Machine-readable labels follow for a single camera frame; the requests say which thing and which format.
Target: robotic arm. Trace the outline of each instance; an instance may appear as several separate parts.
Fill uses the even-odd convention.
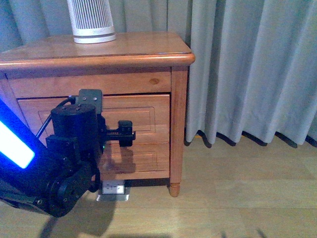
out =
[[[131,146],[135,140],[131,121],[109,130],[101,112],[101,90],[82,89],[53,109],[35,136],[0,100],[0,200],[62,217],[87,190],[97,191],[104,143],[119,140],[120,146]],[[46,138],[46,147],[38,137],[51,119],[54,135]]]

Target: wooden floor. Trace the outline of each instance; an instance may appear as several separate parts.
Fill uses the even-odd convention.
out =
[[[316,238],[317,148],[195,138],[178,198],[164,185],[133,187],[127,202],[95,196],[61,219],[2,204],[0,238]]]

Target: curtain fold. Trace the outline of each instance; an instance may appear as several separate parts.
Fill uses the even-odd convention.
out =
[[[116,32],[168,30],[188,43],[191,2],[109,0]],[[2,0],[0,23],[0,52],[48,36],[72,34],[66,0]]]
[[[193,4],[193,16],[207,4]],[[187,141],[202,130],[210,143],[217,132],[239,142],[246,131],[269,143],[278,131],[304,143],[317,111],[316,6],[218,1],[204,9],[215,21],[212,40],[203,42],[194,32],[212,27],[193,17],[191,46],[200,60],[190,70]]]
[[[109,2],[116,32],[174,31],[191,46],[187,141],[317,140],[317,0]],[[0,52],[63,34],[66,0],[0,1]]]

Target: blue led light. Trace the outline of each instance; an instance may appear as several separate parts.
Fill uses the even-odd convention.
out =
[[[35,153],[0,121],[0,152],[25,169]]]

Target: wood grain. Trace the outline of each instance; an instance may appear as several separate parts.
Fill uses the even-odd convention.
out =
[[[127,202],[96,202],[95,193],[86,193],[67,216],[58,220],[0,204],[1,237],[35,238],[50,234],[51,238],[260,238],[257,230],[267,238],[317,237],[317,177],[298,179],[303,174],[302,167],[296,174],[297,165],[307,158],[312,161],[306,165],[306,174],[311,167],[317,167],[315,147],[305,142],[294,149],[277,137],[267,147],[260,147],[243,136],[235,147],[219,138],[212,149],[205,147],[202,154],[203,147],[201,138],[195,138],[186,147],[185,160],[200,158],[198,163],[211,164],[201,166],[197,176],[183,180],[176,199],[168,195],[165,185],[141,186],[141,182],[131,188]],[[210,156],[217,155],[219,160],[227,157],[237,163],[257,156],[268,162],[266,168],[271,170],[260,171],[258,164],[249,163],[239,175],[237,164],[227,165],[225,161],[226,169],[222,168],[222,174],[216,178],[209,169]],[[281,180],[284,166],[291,166],[294,160],[298,162],[292,166],[293,177]],[[184,166],[186,175],[198,171],[191,164]],[[260,178],[254,171],[266,174]],[[228,202],[229,208],[223,207]],[[235,208],[241,203],[243,208]]]
[[[7,74],[17,98],[65,97],[85,89],[103,94],[170,92],[170,68],[32,71]]]
[[[19,105],[36,134],[50,111],[63,98],[19,100]],[[137,136],[135,143],[169,142],[169,95],[108,96],[103,99],[103,114],[110,129],[118,127],[118,120],[131,120]],[[49,124],[41,141],[53,134]]]
[[[170,183],[180,183],[182,178],[186,89],[187,67],[173,67],[170,124]]]
[[[102,180],[169,177],[169,144],[107,144],[99,161]]]
[[[178,66],[194,60],[172,32],[118,33],[115,41],[99,44],[52,36],[0,54],[0,70]]]

